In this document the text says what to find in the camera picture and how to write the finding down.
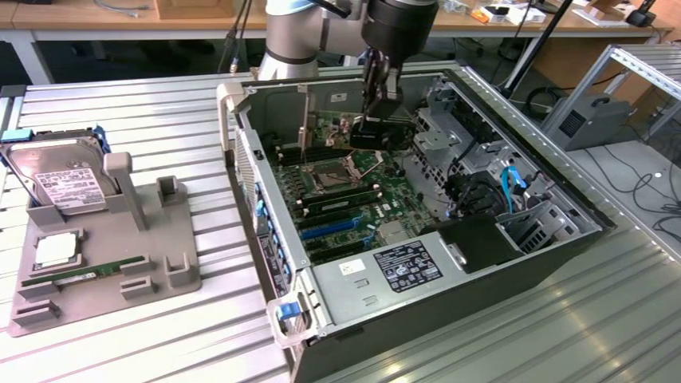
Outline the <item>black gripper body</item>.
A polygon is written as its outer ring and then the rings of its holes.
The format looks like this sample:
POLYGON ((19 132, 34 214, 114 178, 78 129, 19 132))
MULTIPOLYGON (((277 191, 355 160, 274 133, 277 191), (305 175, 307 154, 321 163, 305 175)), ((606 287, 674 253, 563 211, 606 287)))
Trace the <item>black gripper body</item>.
POLYGON ((401 66, 423 49, 437 11, 437 1, 367 2, 361 38, 390 66, 401 66))

